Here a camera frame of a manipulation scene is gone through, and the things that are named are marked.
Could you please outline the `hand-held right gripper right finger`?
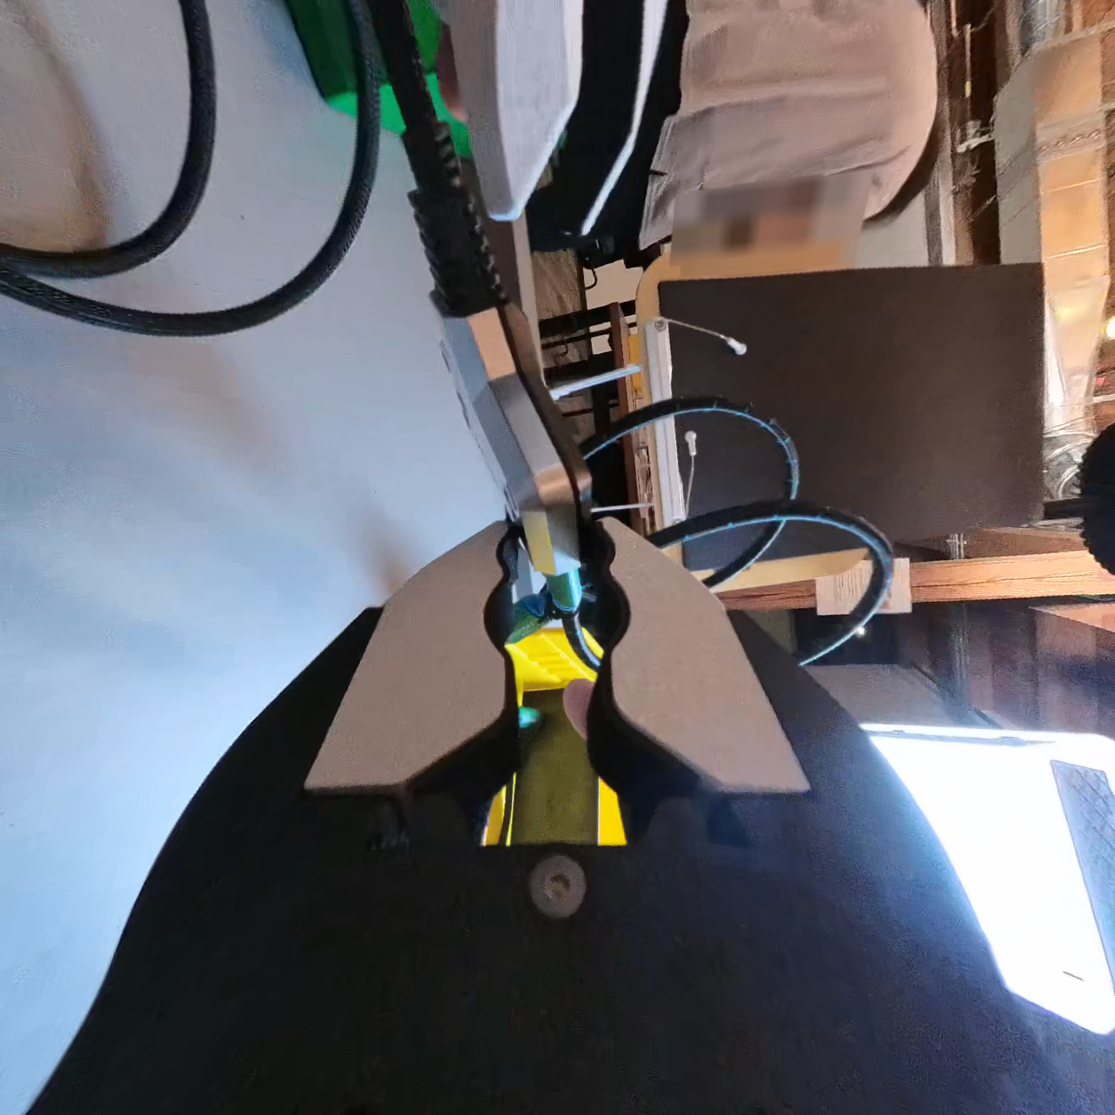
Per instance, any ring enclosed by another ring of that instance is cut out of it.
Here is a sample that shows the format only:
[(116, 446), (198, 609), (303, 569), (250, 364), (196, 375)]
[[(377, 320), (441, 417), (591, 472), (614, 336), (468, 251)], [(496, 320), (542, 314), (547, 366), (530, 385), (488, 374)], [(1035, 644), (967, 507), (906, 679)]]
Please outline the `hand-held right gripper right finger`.
[(619, 795), (800, 795), (806, 772), (724, 604), (615, 519), (597, 523), (604, 657), (590, 755)]

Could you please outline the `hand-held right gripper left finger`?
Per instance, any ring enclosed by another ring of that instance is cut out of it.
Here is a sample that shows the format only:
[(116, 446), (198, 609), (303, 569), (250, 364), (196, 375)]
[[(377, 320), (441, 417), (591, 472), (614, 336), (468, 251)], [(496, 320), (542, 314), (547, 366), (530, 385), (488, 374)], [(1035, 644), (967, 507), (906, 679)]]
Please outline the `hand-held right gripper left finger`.
[(492, 523), (415, 573), (384, 605), (304, 779), (315, 794), (400, 796), (474, 776), (489, 798), (518, 750), (505, 649), (509, 523)]

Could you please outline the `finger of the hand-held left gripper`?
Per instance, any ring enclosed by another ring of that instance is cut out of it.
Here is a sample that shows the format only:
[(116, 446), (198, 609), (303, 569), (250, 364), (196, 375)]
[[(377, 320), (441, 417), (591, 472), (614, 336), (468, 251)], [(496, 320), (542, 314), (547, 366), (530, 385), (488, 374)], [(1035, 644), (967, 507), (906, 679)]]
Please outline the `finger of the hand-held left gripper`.
[(520, 219), (582, 81), (583, 1), (445, 1), (484, 206)]
[(646, 99), (632, 133), (640, 81), (646, 4), (586, 1), (583, 65), (547, 186), (526, 208), (531, 237), (638, 237), (660, 133), (680, 106), (680, 69), (688, 10), (664, 5), (664, 22)]

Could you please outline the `yellow plastic bin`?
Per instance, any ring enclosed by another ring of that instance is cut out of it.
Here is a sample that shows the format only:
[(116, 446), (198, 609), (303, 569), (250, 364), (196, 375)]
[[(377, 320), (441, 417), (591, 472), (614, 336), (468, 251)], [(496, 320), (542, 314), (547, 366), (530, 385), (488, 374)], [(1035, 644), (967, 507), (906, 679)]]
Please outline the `yellow plastic bin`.
[[(589, 678), (595, 682), (595, 673), (574, 653), (566, 634), (555, 628), (545, 628), (509, 646), (520, 706), (523, 706), (527, 691), (565, 689), (571, 679)], [(521, 763), (526, 735), (521, 733)], [(512, 808), (516, 779), (497, 792), (488, 807), (484, 820), (482, 845), (513, 845)], [(626, 829), (620, 811), (619, 796), (606, 780), (599, 778), (599, 837), (598, 845), (626, 845)]]

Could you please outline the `green plastic bin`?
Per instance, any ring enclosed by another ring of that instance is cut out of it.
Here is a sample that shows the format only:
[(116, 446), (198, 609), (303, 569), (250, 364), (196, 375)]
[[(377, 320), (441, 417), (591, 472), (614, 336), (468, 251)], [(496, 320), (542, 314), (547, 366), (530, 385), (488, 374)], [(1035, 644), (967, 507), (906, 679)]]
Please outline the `green plastic bin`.
[[(330, 107), (356, 118), (356, 73), (344, 2), (287, 1), (286, 5), (322, 98)], [(468, 127), (453, 117), (443, 98), (437, 75), (444, 8), (445, 2), (441, 1), (409, 1), (423, 72), (437, 118), (449, 127), (457, 155), (461, 159), (472, 159)]]

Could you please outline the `person's left hand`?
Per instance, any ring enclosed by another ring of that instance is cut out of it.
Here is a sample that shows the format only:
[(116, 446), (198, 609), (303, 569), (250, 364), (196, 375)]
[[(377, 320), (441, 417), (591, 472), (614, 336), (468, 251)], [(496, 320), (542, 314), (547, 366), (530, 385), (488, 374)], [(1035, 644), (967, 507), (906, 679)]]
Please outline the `person's left hand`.
[(456, 68), (452, 28), (448, 22), (441, 22), (436, 65), (437, 82), (447, 109), (457, 121), (468, 122), (468, 109)]

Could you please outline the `black bin divider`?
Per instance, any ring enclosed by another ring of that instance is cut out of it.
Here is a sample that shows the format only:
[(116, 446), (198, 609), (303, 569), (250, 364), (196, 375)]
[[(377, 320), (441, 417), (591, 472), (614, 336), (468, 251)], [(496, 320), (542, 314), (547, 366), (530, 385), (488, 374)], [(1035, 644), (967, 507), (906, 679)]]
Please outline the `black bin divider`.
[(600, 780), (589, 741), (566, 718), (563, 690), (525, 694), (525, 706), (537, 707), (545, 719), (523, 744), (513, 794), (514, 845), (598, 843)]

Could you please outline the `laptop with bright screen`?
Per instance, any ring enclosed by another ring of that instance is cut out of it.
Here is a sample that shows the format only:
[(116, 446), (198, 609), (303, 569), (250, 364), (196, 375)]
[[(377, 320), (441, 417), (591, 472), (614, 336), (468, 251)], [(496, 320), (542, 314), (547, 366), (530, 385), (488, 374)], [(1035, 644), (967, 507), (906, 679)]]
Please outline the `laptop with bright screen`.
[(1101, 734), (862, 727), (927, 815), (1016, 994), (1114, 1026), (1114, 742)]

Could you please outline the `black board with wooden rim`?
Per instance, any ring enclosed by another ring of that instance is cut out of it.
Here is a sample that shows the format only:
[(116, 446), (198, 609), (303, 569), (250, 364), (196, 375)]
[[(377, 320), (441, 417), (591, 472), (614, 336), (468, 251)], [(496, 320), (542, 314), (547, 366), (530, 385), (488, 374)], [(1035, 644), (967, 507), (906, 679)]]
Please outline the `black board with wooden rim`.
[(777, 422), (801, 498), (895, 544), (1025, 525), (1044, 499), (1040, 263), (663, 283), (672, 386)]

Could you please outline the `wooden post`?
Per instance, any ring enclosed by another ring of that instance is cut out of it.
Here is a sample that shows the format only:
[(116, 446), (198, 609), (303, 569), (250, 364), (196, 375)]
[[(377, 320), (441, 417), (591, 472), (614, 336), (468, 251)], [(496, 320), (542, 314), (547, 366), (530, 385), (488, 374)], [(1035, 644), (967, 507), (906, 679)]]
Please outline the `wooden post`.
[[(871, 563), (858, 561), (839, 573), (756, 588), (720, 592), (731, 609), (813, 609), (845, 616), (869, 587)], [(1009, 600), (1113, 596), (1114, 576), (1086, 551), (1040, 552), (955, 561), (896, 560), (886, 612), (911, 612), (918, 604), (969, 604)]]

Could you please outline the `metal air handler box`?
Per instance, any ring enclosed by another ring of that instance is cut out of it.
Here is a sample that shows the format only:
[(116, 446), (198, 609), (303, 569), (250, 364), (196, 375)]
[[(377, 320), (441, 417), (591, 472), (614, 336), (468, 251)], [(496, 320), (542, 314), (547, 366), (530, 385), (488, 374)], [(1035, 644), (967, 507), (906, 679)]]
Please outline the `metal air handler box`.
[(1113, 20), (1049, 38), (995, 99), (1000, 257), (1050, 285), (1112, 273)]

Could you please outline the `silver air duct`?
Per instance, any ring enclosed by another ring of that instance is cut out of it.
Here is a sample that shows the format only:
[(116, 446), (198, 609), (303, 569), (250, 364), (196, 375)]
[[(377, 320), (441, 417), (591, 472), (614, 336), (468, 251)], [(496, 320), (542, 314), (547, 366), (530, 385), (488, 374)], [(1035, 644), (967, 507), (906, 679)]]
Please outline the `silver air duct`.
[(1045, 503), (1080, 492), (1080, 471), (1093, 442), (1114, 421), (1114, 370), (1073, 373), (1048, 383), (1041, 451)]

